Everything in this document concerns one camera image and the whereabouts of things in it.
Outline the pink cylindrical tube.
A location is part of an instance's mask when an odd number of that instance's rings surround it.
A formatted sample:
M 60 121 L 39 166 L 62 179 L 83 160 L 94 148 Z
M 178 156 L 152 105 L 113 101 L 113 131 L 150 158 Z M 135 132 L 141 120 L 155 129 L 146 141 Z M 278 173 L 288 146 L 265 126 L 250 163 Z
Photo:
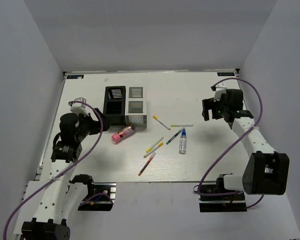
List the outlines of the pink cylindrical tube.
M 126 126 L 125 128 L 123 128 L 122 130 L 114 133 L 112 136 L 111 136 L 111 141 L 114 143 L 114 144 L 118 144 L 119 142 L 121 142 L 123 139 L 131 136 L 134 132 L 136 131 L 136 128 L 135 126 L 133 125 L 129 125 L 129 126 Z

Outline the green gel pen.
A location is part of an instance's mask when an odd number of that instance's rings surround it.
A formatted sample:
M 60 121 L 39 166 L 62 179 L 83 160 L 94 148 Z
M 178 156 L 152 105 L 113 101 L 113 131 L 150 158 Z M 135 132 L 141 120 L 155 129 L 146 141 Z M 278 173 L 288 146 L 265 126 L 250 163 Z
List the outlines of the green gel pen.
M 182 129 L 180 129 L 177 133 L 175 133 L 167 142 L 166 145 L 170 144 L 179 134 L 182 133 Z

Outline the clear blue spray bottle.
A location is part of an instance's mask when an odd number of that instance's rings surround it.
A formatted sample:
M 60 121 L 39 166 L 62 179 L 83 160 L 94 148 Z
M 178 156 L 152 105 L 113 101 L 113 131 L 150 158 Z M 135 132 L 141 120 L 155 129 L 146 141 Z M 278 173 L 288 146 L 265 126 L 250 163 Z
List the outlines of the clear blue spray bottle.
M 187 151 L 187 134 L 186 129 L 183 128 L 179 140 L 179 154 L 185 154 Z

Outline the pale yellow white marker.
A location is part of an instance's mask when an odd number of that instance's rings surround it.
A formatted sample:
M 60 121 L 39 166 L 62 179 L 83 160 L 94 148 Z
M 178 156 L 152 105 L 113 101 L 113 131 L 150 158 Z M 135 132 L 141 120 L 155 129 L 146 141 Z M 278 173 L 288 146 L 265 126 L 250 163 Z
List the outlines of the pale yellow white marker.
M 171 124 L 171 128 L 177 128 L 177 127 L 193 127 L 193 124 Z

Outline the yellow capped acrylic marker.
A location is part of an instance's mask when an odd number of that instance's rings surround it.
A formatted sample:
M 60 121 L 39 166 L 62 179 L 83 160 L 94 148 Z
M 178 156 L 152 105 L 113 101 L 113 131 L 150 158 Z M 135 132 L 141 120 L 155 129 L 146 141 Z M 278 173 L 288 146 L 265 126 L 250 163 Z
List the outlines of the yellow capped acrylic marker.
M 155 146 L 157 146 L 162 140 L 164 139 L 164 137 L 160 137 L 158 140 L 156 140 L 145 152 L 149 153 Z

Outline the red gel pen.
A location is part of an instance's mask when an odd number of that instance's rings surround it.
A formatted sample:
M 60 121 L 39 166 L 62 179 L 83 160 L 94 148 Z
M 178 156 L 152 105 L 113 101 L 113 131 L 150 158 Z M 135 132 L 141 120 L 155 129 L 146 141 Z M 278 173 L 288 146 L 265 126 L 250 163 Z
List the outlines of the red gel pen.
M 156 152 L 154 152 L 149 159 L 147 160 L 147 162 L 145 163 L 145 165 L 143 166 L 143 168 L 140 170 L 140 172 L 138 173 L 138 176 L 141 176 L 142 173 L 145 171 L 145 169 L 148 167 L 148 165 L 150 164 L 150 162 L 153 160 L 153 158 L 156 156 Z

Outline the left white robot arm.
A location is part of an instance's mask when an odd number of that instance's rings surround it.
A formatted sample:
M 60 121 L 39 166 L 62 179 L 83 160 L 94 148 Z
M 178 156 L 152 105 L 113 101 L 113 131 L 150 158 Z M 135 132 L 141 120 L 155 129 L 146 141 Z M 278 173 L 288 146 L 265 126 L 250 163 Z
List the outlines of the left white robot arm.
M 52 144 L 50 176 L 47 183 L 32 193 L 43 192 L 39 206 L 30 221 L 24 221 L 21 234 L 26 240 L 68 240 L 67 225 L 70 212 L 79 207 L 83 199 L 95 196 L 93 178 L 87 174 L 73 175 L 81 156 L 82 141 L 89 135 L 101 136 L 110 127 L 110 120 L 98 108 L 92 109 L 93 120 L 82 106 L 71 105 L 69 113 L 60 117 L 59 133 Z

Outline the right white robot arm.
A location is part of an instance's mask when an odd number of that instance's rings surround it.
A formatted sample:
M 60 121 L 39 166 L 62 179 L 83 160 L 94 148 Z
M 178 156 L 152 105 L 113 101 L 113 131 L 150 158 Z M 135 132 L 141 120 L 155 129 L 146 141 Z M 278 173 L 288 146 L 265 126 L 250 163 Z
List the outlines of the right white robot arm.
M 239 89 L 217 87 L 213 98 L 204 99 L 203 118 L 224 119 L 240 138 L 249 160 L 241 175 L 221 174 L 216 195 L 226 200 L 234 192 L 248 195 L 283 195 L 286 191 L 290 159 L 277 152 L 254 126 L 254 117 L 243 109 L 243 92 Z

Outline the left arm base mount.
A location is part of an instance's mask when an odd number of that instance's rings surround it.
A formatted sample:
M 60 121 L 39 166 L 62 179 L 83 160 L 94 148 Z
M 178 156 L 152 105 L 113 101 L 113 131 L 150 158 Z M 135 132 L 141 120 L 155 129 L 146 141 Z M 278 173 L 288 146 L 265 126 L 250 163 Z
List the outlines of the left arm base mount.
M 109 212 L 112 210 L 116 198 L 115 182 L 93 182 L 87 196 L 82 200 L 78 211 Z

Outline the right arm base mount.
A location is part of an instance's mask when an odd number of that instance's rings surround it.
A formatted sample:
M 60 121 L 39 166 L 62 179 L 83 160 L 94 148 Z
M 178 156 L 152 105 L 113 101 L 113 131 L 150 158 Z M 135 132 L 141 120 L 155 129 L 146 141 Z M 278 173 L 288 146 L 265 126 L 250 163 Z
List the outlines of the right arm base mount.
M 200 191 L 204 194 L 230 193 L 221 183 L 204 182 Z M 246 212 L 246 200 L 243 193 L 224 196 L 199 196 L 199 211 L 201 213 L 234 213 Z

